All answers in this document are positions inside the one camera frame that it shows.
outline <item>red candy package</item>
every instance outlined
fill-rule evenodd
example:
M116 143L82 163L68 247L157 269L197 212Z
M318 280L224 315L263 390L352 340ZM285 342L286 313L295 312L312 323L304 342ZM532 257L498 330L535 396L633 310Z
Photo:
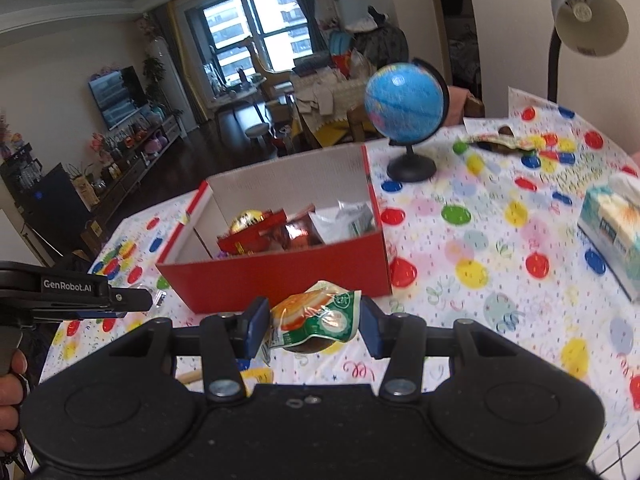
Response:
M260 216L256 215L250 222L244 222L241 230L218 237L218 247L228 254L261 253L269 249L271 245L271 231L283 226L287 222L284 210L264 211Z

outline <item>table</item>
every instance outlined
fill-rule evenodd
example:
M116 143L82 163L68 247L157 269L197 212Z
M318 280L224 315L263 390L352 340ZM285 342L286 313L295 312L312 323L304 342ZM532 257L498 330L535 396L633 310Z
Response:
M548 161L532 170L517 157L475 148L456 149L456 154L452 147L465 133L458 126L443 128L416 147L436 160L436 177L401 186L388 181L385 172L401 148L384 140L367 143L385 240L395 257L393 296L376 301L386 312L417 314L435 326L450 327L460 317L477 319L580 377L596 390L606 409L606 426L590 465L607 478L622 478L622 467L626 478L636 478L640 348L632 334L640 322L612 272L607 269L599 276L589 268L584 253L591 244L576 221L590 185L621 168L637 168L578 116L530 106L528 99L515 100L513 117L531 132L545 135L536 135L536 142L575 150L574 166ZM552 127L559 131L555 137ZM602 145L593 142L598 138ZM186 308L153 266L189 198L126 219L93 268L109 275L113 285L162 289L167 292L164 303L146 315L128 314L115 322L62 324L43 378L151 317L169 316L174 326L200 321L202 316ZM136 249L129 254L133 244ZM277 350L273 355L274 380L281 383L370 383L377 391L386 368L385 361L370 358L359 335L318 354ZM199 358L180 358L177 373L198 367ZM447 376L446 359L425 360L422 389L434 389Z
M258 106L256 96L258 94L258 90L260 89L260 85L265 81L267 81L267 79L264 77L258 79L258 81L256 81L255 83L250 83L249 88L247 88L246 90L236 92L236 97L231 98L231 96L227 94L224 96L220 96L215 101L212 101L209 105L207 105L207 108L213 115L213 120L216 121L220 142L222 142L222 131L220 130L220 114L222 112L231 110L234 114L234 119L237 121L238 116L236 115L236 106L238 106L240 103L252 104L255 108L255 111L258 112L260 122L264 122L264 118L262 116L262 112L260 111L260 107Z

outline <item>tissue box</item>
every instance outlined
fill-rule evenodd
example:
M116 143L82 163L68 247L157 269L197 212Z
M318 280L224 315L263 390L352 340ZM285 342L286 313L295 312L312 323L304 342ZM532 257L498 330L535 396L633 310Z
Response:
M640 296L640 211L607 187L592 187L584 199L578 227L606 260L620 285Z

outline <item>tv stand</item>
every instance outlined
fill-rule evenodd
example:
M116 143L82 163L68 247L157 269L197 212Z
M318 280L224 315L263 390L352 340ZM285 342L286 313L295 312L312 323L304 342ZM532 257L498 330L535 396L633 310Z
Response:
M145 143L156 133L162 132L169 143L153 158L148 165L145 165L141 153L144 150ZM122 172L122 174L111 181L105 192L99 195L98 202L92 209L91 213L97 220L98 224L105 226L109 219L117 211L122 201L136 189L138 183L151 170L158 159L164 155L166 150L174 143L175 139L180 136L180 126L175 117L168 116L162 124L150 129L142 140L136 142L133 147L123 154L123 157L129 160L130 166Z

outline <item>lamp shade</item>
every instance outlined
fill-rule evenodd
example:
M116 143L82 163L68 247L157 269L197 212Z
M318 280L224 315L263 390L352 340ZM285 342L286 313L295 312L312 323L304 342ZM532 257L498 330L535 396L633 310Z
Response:
M610 56L629 34L629 23L616 0L551 0L562 42L585 56Z

